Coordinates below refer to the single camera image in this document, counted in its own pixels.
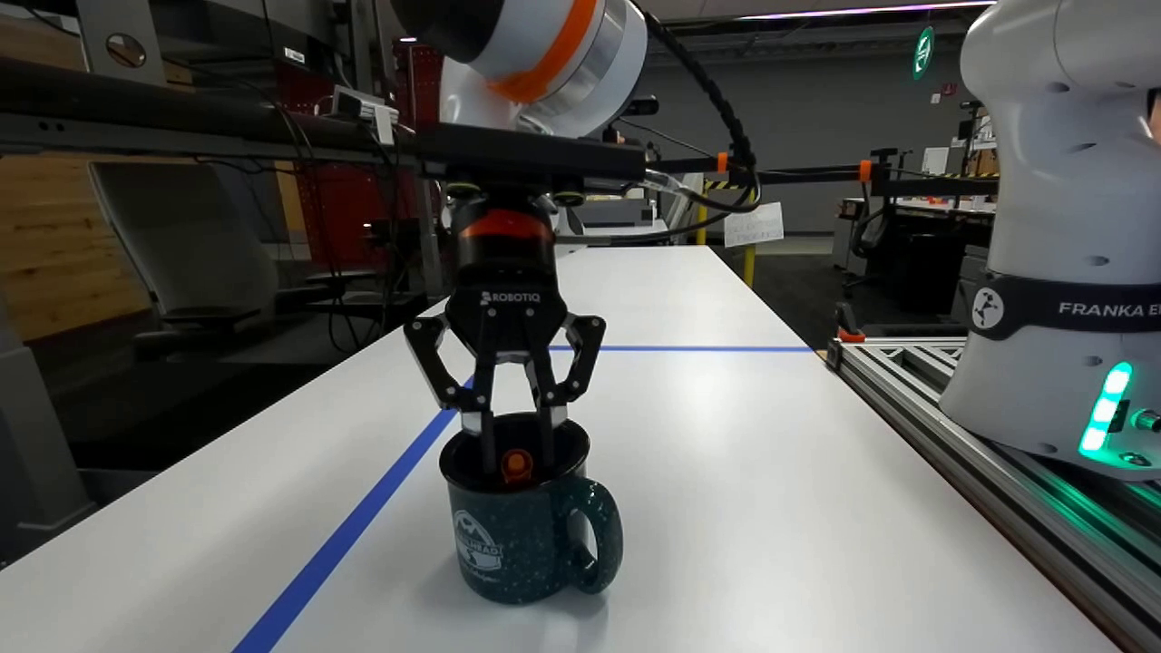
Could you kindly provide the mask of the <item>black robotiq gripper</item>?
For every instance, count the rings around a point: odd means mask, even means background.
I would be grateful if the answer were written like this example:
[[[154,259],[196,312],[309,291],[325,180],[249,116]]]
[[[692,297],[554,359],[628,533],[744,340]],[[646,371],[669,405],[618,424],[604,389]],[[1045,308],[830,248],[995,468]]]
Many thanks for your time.
[[[443,354],[446,328],[472,351],[472,377],[456,380]],[[407,343],[436,391],[436,401],[466,418],[466,432],[479,438],[479,468],[496,473],[494,435],[494,371],[496,354],[529,359],[529,389],[537,405],[537,459],[554,463],[554,428],[565,405],[590,383],[590,371],[606,337],[604,317],[573,317],[554,280],[552,227],[535,209],[483,206],[456,237],[454,294],[443,317],[421,317],[403,328]],[[552,340],[565,332],[569,371],[554,377]]]

